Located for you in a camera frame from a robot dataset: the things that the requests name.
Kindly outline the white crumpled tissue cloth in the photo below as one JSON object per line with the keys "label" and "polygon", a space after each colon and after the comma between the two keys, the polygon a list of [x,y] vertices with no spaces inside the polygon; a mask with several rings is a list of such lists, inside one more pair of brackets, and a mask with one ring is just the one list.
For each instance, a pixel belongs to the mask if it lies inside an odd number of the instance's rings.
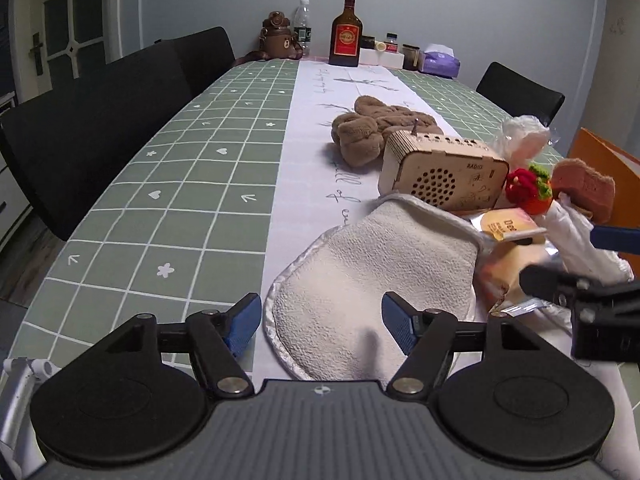
{"label": "white crumpled tissue cloth", "polygon": [[593,224],[579,212],[565,193],[552,200],[545,214],[536,219],[547,230],[547,237],[559,251],[565,269],[593,278],[605,285],[634,280],[629,262],[617,252],[595,248],[590,240]]}

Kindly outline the green grid tablecloth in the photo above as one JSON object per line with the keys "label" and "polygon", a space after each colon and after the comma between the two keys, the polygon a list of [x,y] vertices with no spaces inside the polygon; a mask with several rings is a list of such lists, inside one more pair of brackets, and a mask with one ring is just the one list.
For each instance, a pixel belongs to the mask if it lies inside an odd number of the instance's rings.
{"label": "green grid tablecloth", "polygon": [[253,382],[209,398],[186,319],[254,292],[302,63],[248,64],[197,96],[96,201],[37,301],[90,346],[30,402],[41,479],[604,479],[602,382],[513,318],[458,321],[427,399],[378,380]]}

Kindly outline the brown sponge block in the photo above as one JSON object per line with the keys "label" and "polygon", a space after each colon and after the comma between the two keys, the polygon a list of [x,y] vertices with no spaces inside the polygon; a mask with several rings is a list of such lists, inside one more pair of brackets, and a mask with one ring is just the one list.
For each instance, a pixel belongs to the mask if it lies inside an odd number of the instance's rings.
{"label": "brown sponge block", "polygon": [[553,195],[564,193],[570,201],[591,212],[596,223],[606,223],[611,218],[615,200],[615,181],[591,168],[579,158],[560,160],[552,170]]}

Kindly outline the orange yellow snack packet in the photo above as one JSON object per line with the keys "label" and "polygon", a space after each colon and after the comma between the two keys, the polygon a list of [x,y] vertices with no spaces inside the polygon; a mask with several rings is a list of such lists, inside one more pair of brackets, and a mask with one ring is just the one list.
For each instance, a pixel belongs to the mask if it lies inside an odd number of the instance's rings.
{"label": "orange yellow snack packet", "polygon": [[487,310],[506,310],[513,316],[532,310],[520,286],[521,270],[530,264],[562,264],[547,230],[521,208],[486,210],[470,220],[492,243],[476,271],[476,290]]}

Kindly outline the white glass panel door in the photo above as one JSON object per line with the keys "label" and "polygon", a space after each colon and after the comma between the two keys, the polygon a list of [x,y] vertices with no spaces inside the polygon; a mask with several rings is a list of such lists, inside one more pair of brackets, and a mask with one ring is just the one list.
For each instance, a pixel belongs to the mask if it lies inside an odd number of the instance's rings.
{"label": "white glass panel door", "polygon": [[122,57],[119,0],[9,0],[18,102]]}

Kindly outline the small red label jar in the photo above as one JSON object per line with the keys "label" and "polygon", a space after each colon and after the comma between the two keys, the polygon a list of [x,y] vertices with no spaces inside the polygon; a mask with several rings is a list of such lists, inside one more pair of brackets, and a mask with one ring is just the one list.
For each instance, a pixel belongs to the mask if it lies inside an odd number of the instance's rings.
{"label": "small red label jar", "polygon": [[386,38],[385,38],[384,44],[385,44],[385,51],[386,52],[390,52],[390,53],[397,53],[398,52],[397,35],[394,34],[393,32],[388,32],[386,34]]}

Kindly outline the purple tissue pack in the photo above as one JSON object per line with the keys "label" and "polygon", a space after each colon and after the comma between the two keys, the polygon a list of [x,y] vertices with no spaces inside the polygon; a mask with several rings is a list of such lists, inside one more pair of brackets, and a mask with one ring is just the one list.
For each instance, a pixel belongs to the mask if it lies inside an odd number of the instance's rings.
{"label": "purple tissue pack", "polygon": [[430,44],[421,51],[421,73],[454,79],[460,72],[460,61],[454,50],[442,44]]}

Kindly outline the black chair right side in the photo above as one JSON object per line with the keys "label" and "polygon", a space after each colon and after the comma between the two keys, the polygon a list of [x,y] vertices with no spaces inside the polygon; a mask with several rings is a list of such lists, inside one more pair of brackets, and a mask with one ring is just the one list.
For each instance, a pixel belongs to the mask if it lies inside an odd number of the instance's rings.
{"label": "black chair right side", "polygon": [[513,117],[534,116],[545,127],[559,113],[565,96],[537,84],[498,62],[491,62],[476,92]]}

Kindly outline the black lid jar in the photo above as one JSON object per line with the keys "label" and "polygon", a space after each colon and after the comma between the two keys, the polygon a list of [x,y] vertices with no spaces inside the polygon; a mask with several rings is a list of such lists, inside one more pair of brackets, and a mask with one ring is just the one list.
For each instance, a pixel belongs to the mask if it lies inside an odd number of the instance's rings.
{"label": "black lid jar", "polygon": [[361,49],[375,49],[375,38],[373,36],[363,35],[360,39],[360,48]]}

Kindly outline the white terry cloth mitt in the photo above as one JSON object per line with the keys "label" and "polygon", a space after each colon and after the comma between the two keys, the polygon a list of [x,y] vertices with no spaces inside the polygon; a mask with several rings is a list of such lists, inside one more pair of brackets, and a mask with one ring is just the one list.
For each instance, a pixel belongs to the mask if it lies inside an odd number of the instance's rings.
{"label": "white terry cloth mitt", "polygon": [[491,247],[468,220],[410,195],[383,197],[276,277],[264,301],[266,339],[296,379],[387,384],[404,355],[383,324],[384,294],[471,321],[477,260]]}

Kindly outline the white box on table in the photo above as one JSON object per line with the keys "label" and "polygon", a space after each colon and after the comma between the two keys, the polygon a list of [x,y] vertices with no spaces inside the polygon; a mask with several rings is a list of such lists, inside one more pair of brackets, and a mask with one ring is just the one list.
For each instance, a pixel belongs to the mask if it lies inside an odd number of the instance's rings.
{"label": "white box on table", "polygon": [[398,52],[378,51],[373,49],[361,49],[359,63],[369,66],[382,66],[385,68],[401,68],[404,65],[405,55]]}

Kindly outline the white drawer cabinet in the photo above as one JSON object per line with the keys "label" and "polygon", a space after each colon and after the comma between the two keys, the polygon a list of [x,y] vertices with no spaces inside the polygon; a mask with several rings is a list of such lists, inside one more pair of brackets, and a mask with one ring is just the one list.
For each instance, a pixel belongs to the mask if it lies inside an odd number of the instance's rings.
{"label": "white drawer cabinet", "polygon": [[18,227],[32,211],[32,207],[17,184],[4,156],[1,156],[0,203],[0,240],[1,248],[5,248]]}

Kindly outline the crocheted orange red toy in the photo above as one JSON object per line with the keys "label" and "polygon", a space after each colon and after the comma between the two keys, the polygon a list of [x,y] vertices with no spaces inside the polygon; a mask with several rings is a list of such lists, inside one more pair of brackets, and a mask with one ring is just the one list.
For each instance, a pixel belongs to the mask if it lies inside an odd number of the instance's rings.
{"label": "crocheted orange red toy", "polygon": [[514,169],[506,176],[506,200],[530,216],[545,214],[553,200],[550,179],[548,171],[536,164]]}

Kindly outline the clear plastic water bottle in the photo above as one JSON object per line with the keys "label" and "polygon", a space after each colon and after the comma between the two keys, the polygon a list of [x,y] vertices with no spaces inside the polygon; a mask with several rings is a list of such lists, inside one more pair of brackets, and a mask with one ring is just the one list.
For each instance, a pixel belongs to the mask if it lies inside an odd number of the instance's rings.
{"label": "clear plastic water bottle", "polygon": [[303,57],[310,55],[311,26],[310,26],[310,1],[299,0],[299,5],[294,14],[294,36],[303,50]]}

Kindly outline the dark glass jar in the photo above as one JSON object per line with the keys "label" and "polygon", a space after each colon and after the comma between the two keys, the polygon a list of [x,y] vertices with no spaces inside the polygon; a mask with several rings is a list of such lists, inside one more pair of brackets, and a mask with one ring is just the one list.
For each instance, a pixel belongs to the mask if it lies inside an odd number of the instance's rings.
{"label": "dark glass jar", "polygon": [[412,44],[402,45],[402,55],[404,56],[404,62],[402,68],[404,70],[418,70],[420,66],[420,53],[421,49]]}

